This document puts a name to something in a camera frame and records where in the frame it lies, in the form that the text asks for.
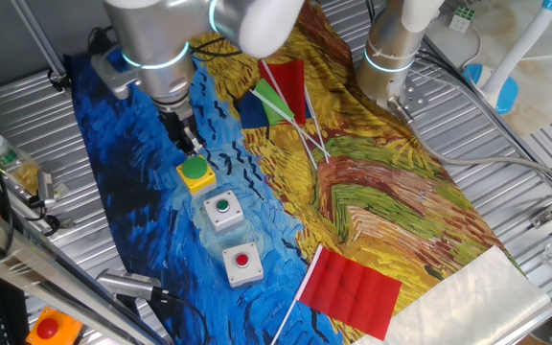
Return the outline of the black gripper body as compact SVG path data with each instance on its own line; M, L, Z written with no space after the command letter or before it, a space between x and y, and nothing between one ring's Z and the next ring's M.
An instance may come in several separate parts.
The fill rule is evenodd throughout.
M179 139L186 135L186 127L196 131L196 118L193 110L183 105L172 111L160 110L159 120L167 131L170 140L179 148Z

